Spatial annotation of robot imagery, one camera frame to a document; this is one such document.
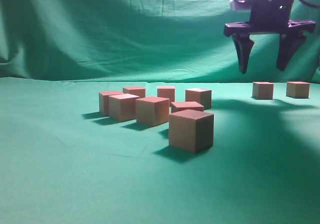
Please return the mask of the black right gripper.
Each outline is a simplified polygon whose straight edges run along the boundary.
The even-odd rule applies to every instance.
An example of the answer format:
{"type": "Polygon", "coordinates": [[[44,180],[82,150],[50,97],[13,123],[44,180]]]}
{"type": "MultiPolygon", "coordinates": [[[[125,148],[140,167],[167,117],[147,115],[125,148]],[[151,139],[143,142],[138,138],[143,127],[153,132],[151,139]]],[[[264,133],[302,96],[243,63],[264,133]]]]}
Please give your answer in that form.
{"type": "Polygon", "coordinates": [[[256,0],[247,22],[226,23],[224,35],[232,36],[238,57],[238,69],[247,72],[249,57],[254,46],[250,34],[280,33],[276,68],[284,71],[296,51],[305,43],[303,32],[313,33],[316,23],[311,20],[291,20],[294,0],[256,0]]]}

